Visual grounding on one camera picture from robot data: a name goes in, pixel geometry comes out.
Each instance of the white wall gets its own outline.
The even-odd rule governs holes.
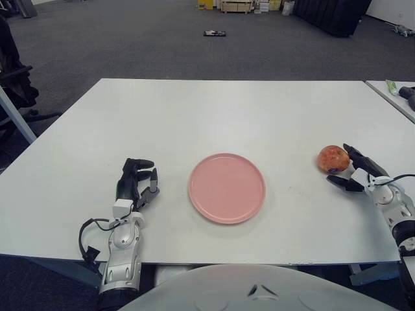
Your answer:
[[[415,0],[372,0],[366,14],[415,30]]]

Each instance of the black curtain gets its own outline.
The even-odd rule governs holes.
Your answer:
[[[335,36],[355,32],[372,0],[296,0],[294,14]]]

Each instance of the cable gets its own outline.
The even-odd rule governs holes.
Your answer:
[[[121,217],[120,219],[125,219],[128,216],[130,216],[131,212],[132,212],[132,206],[130,206],[130,212],[126,215],[124,215],[123,217]],[[92,256],[94,256],[93,258],[91,256],[88,255],[88,252],[85,251],[84,246],[82,245],[82,234],[85,230],[85,228],[87,228],[87,226],[89,226],[90,224],[92,224],[93,222],[95,222],[98,226],[99,229],[101,229],[102,231],[111,231],[113,229],[115,229],[116,227],[121,225],[121,222],[119,222],[118,224],[115,224],[113,227],[109,227],[109,228],[103,228],[101,227],[101,225],[99,224],[99,222],[110,222],[109,219],[106,218],[90,218],[88,219],[86,222],[84,222],[84,224],[81,226],[80,230],[79,230],[79,235],[78,235],[78,245],[79,245],[79,250],[82,254],[82,258],[86,261],[87,264],[89,264],[89,266],[91,267],[91,269],[100,277],[102,278],[102,274],[98,269],[98,265],[95,263],[95,257],[99,254],[99,251],[95,248],[91,248],[90,246],[88,246],[88,251],[90,253],[92,253]]]
[[[415,177],[415,174],[404,174],[404,175],[399,175],[396,176],[393,180],[387,181],[386,183],[376,183],[375,186],[383,186],[383,185],[387,185],[389,183],[393,183],[394,181],[397,181],[401,178],[405,178],[405,177]]]

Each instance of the small table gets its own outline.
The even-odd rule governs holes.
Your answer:
[[[369,197],[317,169],[319,151],[342,143],[391,176],[415,171],[413,124],[363,82],[102,79],[0,175],[0,253],[82,260],[80,226],[111,217],[133,157],[155,162],[161,191],[142,210],[144,263],[397,262]],[[218,152],[246,157],[265,179],[263,207],[238,225],[206,220],[187,194],[192,169]],[[415,198],[415,179],[399,183]],[[99,261],[108,236],[84,232]]]
[[[403,86],[414,87],[415,82],[395,82],[397,90]],[[398,109],[406,118],[415,123],[415,111],[410,108],[408,101],[400,97],[399,95],[393,96],[388,90],[388,86],[385,81],[366,81],[366,84],[370,86],[376,93],[381,95],[387,100],[393,107]]]

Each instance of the floor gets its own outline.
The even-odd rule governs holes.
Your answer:
[[[24,64],[32,65],[41,113],[67,110],[100,78],[202,80],[415,80],[415,40],[365,17],[354,36],[335,38],[297,18],[222,14],[195,0],[57,0],[38,17],[9,19]],[[203,30],[225,30],[206,38]],[[33,124],[42,133],[53,122]],[[0,146],[0,167],[27,143]],[[143,282],[151,287],[151,266]],[[347,266],[304,267],[351,287]],[[93,310],[97,291],[25,259],[0,257],[0,310]],[[399,280],[354,288],[408,310]]]

